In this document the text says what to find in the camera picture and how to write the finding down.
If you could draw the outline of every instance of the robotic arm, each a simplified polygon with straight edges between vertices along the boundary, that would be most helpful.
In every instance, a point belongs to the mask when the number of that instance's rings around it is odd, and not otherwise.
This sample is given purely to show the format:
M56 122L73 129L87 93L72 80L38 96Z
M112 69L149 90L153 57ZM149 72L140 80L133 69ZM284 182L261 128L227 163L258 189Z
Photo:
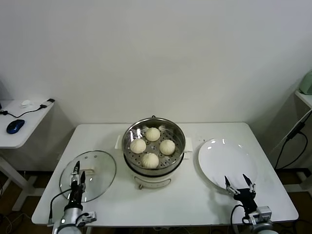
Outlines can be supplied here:
M95 212L82 212L81 199L86 188L86 176L85 172L82 172L81 177L79 177L79 171L80 162L78 161L71 173L71 192L68 204L64 208L62 219L54 223L52 234L81 234L79 227L83 227L97 219Z
M237 201L240 201L243 205L245 216L242 218L242 222L249 226L249 229L243 233L255 233L255 234L276 234L272 231L273 223L271 222L272 211L268 206L258 207L254 201L256 192L255 184L243 174L243 177L249 186L245 189L236 189L231 186L229 180L225 176L226 190Z

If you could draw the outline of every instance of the white desk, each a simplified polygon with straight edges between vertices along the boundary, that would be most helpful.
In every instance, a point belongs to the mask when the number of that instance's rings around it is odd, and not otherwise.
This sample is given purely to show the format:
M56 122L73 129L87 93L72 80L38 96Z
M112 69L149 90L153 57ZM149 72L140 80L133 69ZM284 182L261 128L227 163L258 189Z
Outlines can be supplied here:
M298 90L295 94L310 108L312 108L312 95L305 95L300 93Z
M39 108L42 102L34 101L34 105L28 108L20 108L22 100L11 100L11 101L0 101L2 109L6 110L15 116L18 116L24 112L35 110ZM36 112L28 113L20 117L19 119L24 119L25 124L21 129L15 134L8 134L6 132L6 127L10 122L16 120L16 118L10 115L0 115L0 149L15 149L21 147L36 129L41 120L52 108L53 104L47 108L41 109ZM3 157L0 156L0 171L2 171L9 179L3 185L3 192L9 185L11 181L16 183L19 187L23 189L20 193L15 205L13 206L13 211L19 211L27 198L27 196L41 196L44 189L35 189L32 185L36 181L36 176L31 176L27 181L24 179Z
M111 187L99 198L83 203L84 211L95 211L94 227L189 226L230 224L231 210L237 202L219 193L197 166L197 152L205 140L224 137L244 146L253 155L259 176L256 181L258 206L269 206L272 221L298 218L298 212L245 123L179 124L192 138L194 152L186 153L174 181L161 189L142 189L130 177L122 151L115 150L118 135L129 124L83 124L76 128L32 216L35 224L47 224L51 199L59 193L59 178L66 165L90 150L109 152L116 160L117 174ZM60 196L53 205L53 220L63 215L67 200ZM234 223L241 223L243 210L237 209Z

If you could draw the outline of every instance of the white plate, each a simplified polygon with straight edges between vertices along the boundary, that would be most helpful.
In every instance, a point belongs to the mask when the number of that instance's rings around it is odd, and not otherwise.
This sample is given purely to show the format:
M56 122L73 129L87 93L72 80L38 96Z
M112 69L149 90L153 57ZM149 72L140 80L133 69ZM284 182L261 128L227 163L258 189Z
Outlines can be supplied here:
M205 142L198 153L199 165L205 176L215 185L225 189L225 178L237 189L248 188L243 174L252 183L257 179L257 167L253 158L241 145L227 139Z

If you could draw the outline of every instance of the computer mouse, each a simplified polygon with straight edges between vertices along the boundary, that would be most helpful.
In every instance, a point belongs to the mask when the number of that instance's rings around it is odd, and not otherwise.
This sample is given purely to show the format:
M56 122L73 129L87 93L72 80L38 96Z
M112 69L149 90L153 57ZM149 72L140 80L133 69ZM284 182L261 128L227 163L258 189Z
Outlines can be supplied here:
M17 119L17 120L12 121L7 126L6 132L8 134L17 133L20 130L20 128L24 125L24 123L25 123L25 120L23 119Z

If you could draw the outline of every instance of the glass lid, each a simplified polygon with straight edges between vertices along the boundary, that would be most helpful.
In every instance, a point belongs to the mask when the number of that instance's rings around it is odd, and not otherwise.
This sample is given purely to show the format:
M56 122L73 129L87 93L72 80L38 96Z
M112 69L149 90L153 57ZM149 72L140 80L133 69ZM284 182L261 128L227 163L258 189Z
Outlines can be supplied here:
M80 162L79 177L85 172L85 191L82 194L81 202L91 201L103 193L111 186L116 175L116 162L114 158L104 151L88 151L74 158L60 176L59 187L63 192L70 189L71 174L77 162ZM64 193L68 199L69 192Z

